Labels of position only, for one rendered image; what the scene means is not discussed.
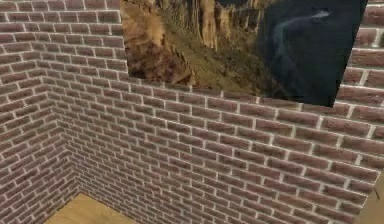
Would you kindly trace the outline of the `brown canyon landscape wall picture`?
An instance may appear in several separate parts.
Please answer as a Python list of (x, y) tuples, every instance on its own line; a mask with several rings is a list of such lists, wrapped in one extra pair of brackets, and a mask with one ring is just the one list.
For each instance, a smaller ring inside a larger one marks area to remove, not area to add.
[(120, 0), (135, 78), (330, 107), (368, 0)]

